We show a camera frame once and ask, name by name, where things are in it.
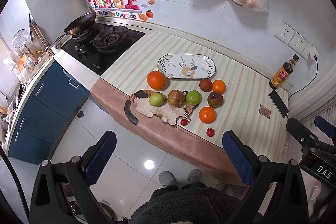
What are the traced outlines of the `green apple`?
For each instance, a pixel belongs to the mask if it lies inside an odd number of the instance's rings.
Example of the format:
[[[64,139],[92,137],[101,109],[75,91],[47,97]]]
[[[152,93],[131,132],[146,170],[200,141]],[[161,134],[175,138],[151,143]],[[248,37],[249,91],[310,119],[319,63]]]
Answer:
[[[202,96],[197,90],[192,90],[186,94],[186,102],[191,106],[197,105],[201,99]]]
[[[154,107],[159,107],[165,102],[165,97],[162,93],[160,92],[154,92],[150,98],[149,98],[149,103],[151,106]]]

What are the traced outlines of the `soy sauce bottle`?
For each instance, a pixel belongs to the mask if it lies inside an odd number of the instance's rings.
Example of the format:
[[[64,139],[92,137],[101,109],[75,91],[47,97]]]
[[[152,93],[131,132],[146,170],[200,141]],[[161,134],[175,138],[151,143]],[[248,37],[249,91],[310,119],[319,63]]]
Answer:
[[[282,83],[292,74],[293,68],[298,60],[299,57],[294,54],[290,61],[284,62],[281,68],[269,81],[269,86],[273,90],[278,89],[282,85]]]

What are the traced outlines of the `dark orange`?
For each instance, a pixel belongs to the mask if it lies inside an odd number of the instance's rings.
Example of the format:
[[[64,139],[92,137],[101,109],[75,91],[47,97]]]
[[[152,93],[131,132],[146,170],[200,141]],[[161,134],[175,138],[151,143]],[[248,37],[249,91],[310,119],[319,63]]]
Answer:
[[[210,79],[202,79],[199,83],[199,87],[204,92],[210,92],[213,89],[213,83]]]

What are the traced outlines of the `black smartphone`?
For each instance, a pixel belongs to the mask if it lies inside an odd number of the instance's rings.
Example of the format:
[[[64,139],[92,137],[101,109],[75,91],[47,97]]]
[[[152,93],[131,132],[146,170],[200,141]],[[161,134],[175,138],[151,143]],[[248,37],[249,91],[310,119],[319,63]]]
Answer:
[[[269,93],[269,98],[274,103],[274,105],[276,106],[276,108],[278,109],[278,111],[280,112],[282,117],[283,118],[288,118],[289,110],[288,110],[286,104],[284,103],[284,101],[279,96],[279,94],[275,90],[272,90]]]

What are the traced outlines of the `colourful wall sticker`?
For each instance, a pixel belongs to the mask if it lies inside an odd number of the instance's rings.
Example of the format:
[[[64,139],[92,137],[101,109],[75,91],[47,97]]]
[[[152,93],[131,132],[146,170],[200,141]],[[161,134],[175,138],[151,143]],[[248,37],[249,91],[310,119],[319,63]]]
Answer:
[[[88,9],[98,16],[134,19],[148,22],[154,19],[155,0],[85,0]]]

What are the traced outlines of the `grey slipper left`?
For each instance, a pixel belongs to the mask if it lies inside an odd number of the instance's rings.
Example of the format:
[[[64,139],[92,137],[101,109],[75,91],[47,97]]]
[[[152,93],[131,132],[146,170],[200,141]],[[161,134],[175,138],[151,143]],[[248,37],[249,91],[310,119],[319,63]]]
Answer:
[[[176,186],[177,179],[171,172],[165,170],[159,174],[159,183],[164,188],[167,186]]]

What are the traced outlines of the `floral oval ceramic plate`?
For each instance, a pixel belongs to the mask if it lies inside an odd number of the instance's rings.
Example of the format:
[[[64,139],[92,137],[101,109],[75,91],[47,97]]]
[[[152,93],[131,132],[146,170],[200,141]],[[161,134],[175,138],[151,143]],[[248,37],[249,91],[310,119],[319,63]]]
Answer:
[[[214,61],[203,54],[169,53],[157,62],[157,69],[168,79],[210,79],[216,73]]]

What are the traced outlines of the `striped cat print mat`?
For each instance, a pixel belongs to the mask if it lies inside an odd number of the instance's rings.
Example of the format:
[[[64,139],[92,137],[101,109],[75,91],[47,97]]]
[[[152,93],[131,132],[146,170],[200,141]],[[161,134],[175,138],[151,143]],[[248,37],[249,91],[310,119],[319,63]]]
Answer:
[[[169,53],[203,54],[213,59],[215,79],[223,80],[224,104],[216,109],[211,124],[199,120],[199,110],[206,107],[207,93],[202,93],[186,126],[171,126],[158,117],[135,116],[138,124],[126,117],[124,105],[133,93],[147,89],[146,77],[157,69],[158,60]],[[233,165],[222,146],[224,132],[233,131],[255,154],[279,162],[286,138],[286,120],[269,98],[266,77],[217,51],[184,38],[159,31],[148,32],[115,61],[91,87],[91,94],[124,128],[164,151],[204,169],[217,180],[240,184]],[[259,113],[263,105],[271,110],[270,119]],[[206,130],[215,130],[208,137]]]

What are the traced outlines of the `dark fleece clothing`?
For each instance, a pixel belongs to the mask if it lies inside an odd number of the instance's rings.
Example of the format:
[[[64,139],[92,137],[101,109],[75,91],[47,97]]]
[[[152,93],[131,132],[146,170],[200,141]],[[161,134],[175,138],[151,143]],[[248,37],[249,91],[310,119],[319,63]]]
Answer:
[[[157,189],[129,223],[225,223],[241,200],[202,182]]]

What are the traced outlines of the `small brown label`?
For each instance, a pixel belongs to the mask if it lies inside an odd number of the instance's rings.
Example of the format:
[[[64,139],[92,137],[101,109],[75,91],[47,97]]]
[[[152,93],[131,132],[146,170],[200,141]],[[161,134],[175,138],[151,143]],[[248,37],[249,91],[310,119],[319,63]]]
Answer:
[[[261,115],[263,115],[264,117],[270,119],[270,116],[271,116],[271,110],[268,109],[267,107],[263,106],[263,105],[260,105],[259,107],[259,113]]]

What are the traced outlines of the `white charger plug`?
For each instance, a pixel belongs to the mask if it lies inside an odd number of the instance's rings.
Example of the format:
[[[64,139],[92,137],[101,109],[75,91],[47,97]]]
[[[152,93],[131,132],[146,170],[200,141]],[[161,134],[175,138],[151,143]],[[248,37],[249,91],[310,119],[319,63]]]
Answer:
[[[318,51],[315,46],[310,46],[308,48],[307,54],[307,63],[312,64],[314,61],[317,61]]]

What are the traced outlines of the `grey slipper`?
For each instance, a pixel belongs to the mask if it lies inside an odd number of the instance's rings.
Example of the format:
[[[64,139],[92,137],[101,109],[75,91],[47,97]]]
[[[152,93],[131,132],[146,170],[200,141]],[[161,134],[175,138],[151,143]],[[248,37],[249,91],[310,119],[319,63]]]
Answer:
[[[164,188],[167,186],[176,186],[177,179],[171,172],[165,170],[159,174],[159,183]]]
[[[189,184],[195,184],[201,182],[202,179],[202,171],[199,169],[193,169],[189,172],[187,176],[187,182]]]

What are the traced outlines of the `black frying pan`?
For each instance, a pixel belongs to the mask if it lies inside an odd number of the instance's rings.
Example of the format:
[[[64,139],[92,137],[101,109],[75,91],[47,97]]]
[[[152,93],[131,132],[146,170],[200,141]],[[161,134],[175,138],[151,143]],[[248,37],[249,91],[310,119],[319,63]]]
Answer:
[[[88,12],[75,20],[73,20],[66,28],[64,28],[64,34],[56,38],[50,45],[46,46],[43,53],[50,50],[58,41],[66,35],[72,37],[72,39],[80,40],[87,35],[87,32],[92,30],[92,26],[95,24],[96,12]]]

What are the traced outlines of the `cherry tomato on cat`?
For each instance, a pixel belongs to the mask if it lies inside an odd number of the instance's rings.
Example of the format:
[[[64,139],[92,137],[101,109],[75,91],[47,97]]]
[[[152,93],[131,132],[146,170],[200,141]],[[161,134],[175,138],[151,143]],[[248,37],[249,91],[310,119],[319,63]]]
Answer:
[[[181,125],[183,125],[183,126],[188,125],[188,120],[187,119],[181,119]]]

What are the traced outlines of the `bright orange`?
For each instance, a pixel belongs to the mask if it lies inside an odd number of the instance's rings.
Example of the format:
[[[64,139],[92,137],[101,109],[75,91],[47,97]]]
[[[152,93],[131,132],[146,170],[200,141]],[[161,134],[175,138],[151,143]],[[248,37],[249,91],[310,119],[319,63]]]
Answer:
[[[226,84],[223,80],[215,80],[212,84],[213,92],[223,94],[226,91]]]

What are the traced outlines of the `blue kitchen cabinet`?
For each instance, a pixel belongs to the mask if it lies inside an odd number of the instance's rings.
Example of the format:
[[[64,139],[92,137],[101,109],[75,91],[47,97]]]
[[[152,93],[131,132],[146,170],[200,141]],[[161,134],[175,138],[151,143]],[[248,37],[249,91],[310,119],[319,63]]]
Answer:
[[[7,156],[39,165],[51,159],[90,92],[54,61],[43,73],[14,123]]]

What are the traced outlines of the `dark red bruised apple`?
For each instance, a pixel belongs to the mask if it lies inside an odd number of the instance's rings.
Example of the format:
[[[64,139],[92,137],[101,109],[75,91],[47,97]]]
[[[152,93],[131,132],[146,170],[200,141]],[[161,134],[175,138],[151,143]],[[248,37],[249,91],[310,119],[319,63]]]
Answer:
[[[207,98],[208,105],[214,109],[224,104],[224,98],[220,93],[211,92]]]

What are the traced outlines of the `grey slipper right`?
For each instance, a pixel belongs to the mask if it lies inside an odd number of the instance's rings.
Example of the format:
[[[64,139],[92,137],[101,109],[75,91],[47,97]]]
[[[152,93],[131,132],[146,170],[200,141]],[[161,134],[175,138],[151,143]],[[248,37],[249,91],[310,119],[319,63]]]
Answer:
[[[193,169],[189,172],[187,176],[187,182],[189,184],[195,184],[201,182],[202,179],[202,171],[199,169]]]

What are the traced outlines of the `black gas stove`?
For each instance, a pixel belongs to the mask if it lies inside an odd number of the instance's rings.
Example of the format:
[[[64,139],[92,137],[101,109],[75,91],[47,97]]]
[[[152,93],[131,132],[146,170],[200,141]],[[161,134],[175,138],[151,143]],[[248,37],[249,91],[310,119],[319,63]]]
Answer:
[[[144,35],[125,26],[95,23],[72,36],[62,50],[100,76]]]

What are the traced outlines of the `cherry tomato near edge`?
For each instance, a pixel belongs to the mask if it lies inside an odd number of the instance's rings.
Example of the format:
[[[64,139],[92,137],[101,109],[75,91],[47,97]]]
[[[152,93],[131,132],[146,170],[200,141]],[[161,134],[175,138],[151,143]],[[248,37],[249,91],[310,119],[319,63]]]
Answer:
[[[215,135],[215,130],[214,129],[212,129],[212,128],[208,128],[207,130],[206,130],[206,134],[207,134],[207,136],[208,137],[213,137],[214,135]]]

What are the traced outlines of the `large orange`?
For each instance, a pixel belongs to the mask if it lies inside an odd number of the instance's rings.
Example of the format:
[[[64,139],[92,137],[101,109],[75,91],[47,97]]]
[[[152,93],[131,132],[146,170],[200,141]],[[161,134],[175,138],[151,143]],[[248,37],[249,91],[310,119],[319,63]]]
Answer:
[[[166,77],[160,71],[151,71],[146,80],[147,84],[154,90],[162,90],[166,86]]]

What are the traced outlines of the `white wall socket panel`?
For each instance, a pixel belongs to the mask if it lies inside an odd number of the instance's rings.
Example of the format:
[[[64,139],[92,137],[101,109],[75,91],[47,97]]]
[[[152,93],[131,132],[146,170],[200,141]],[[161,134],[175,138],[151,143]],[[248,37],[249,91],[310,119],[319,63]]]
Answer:
[[[286,44],[307,61],[308,48],[312,46],[312,44],[285,22],[280,21],[278,23],[274,37]]]

